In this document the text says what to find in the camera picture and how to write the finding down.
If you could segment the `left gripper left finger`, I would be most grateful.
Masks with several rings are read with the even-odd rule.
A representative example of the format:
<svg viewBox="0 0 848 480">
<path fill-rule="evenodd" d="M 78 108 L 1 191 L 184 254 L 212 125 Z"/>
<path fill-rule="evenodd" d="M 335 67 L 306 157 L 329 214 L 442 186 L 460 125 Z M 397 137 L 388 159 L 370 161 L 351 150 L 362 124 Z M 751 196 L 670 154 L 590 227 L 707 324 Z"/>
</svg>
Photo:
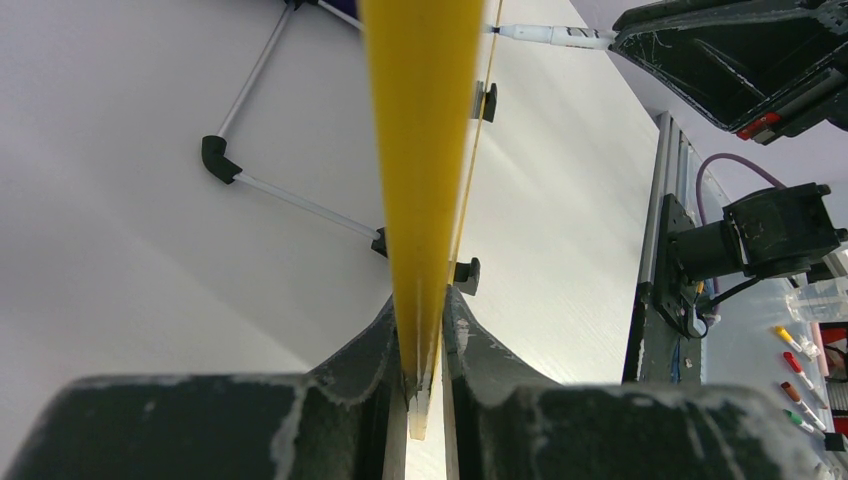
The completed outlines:
<svg viewBox="0 0 848 480">
<path fill-rule="evenodd" d="M 305 373 L 111 375 L 61 389 L 9 479 L 397 479 L 394 309 Z"/>
</svg>

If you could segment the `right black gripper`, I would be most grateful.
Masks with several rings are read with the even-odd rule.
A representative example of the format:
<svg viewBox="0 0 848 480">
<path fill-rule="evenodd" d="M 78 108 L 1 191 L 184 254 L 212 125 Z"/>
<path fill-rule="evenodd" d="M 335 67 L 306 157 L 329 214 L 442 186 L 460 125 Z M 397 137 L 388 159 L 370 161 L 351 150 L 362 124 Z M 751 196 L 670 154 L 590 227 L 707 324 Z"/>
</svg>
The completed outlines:
<svg viewBox="0 0 848 480">
<path fill-rule="evenodd" d="M 660 1 L 612 28 L 612 52 L 743 141 L 847 128 L 844 1 Z"/>
</svg>

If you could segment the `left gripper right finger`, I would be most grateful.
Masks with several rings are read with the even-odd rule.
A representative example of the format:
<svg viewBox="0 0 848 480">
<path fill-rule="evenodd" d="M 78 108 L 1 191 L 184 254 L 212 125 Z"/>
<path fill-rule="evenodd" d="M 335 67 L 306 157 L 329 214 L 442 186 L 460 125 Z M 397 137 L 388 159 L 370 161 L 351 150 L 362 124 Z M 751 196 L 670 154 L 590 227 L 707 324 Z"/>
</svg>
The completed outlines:
<svg viewBox="0 0 848 480">
<path fill-rule="evenodd" d="M 443 313 L 452 479 L 813 479 L 812 438 L 734 386 L 559 384 L 485 330 L 449 288 Z"/>
</svg>

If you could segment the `blue capped whiteboard marker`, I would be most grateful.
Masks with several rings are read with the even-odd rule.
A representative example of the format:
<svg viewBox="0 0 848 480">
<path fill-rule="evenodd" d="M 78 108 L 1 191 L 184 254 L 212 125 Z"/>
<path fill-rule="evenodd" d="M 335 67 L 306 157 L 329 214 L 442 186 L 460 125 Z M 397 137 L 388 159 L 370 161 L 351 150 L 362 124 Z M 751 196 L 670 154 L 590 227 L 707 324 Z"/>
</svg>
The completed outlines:
<svg viewBox="0 0 848 480">
<path fill-rule="evenodd" d="M 520 42 L 588 50 L 607 50 L 618 36 L 614 31 L 587 27 L 526 24 L 490 26 L 488 32 Z"/>
</svg>

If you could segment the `yellow framed whiteboard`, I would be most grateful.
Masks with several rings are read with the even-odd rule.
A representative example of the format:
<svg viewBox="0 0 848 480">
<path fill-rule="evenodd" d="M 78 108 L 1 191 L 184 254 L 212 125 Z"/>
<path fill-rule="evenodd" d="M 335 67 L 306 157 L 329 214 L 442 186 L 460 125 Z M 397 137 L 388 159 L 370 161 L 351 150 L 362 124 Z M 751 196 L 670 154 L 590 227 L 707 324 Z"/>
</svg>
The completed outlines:
<svg viewBox="0 0 848 480">
<path fill-rule="evenodd" d="M 425 437 L 472 165 L 468 125 L 486 5 L 482 1 L 327 1 L 364 35 L 404 380 L 407 428 Z"/>
</svg>

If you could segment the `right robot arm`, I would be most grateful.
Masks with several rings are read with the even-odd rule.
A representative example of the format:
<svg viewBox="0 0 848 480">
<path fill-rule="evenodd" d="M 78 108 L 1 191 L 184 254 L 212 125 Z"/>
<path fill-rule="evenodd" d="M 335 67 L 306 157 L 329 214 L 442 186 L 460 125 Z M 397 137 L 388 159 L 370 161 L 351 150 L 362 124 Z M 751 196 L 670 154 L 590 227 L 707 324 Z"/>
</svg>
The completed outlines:
<svg viewBox="0 0 848 480">
<path fill-rule="evenodd" d="M 741 140 L 768 145 L 823 121 L 847 126 L 843 1 L 660 1 L 625 11 L 613 28 L 613 52 Z M 738 270 L 804 271 L 844 242 L 822 196 L 761 192 L 727 207 Z"/>
</svg>

